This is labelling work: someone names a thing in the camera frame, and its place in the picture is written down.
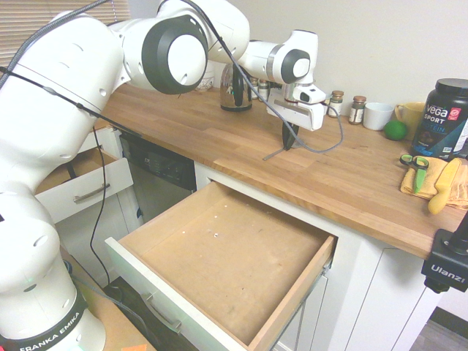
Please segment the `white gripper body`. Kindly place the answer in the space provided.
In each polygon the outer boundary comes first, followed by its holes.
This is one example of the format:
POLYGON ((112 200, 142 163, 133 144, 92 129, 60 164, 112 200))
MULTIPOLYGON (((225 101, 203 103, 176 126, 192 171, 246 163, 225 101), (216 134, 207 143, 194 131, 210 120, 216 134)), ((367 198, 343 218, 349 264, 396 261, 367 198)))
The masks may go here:
POLYGON ((272 116, 281 116, 291 124, 316 131, 322 127, 325 107, 320 103, 313 105, 291 103, 281 97, 272 97, 268 100, 267 112, 272 116))

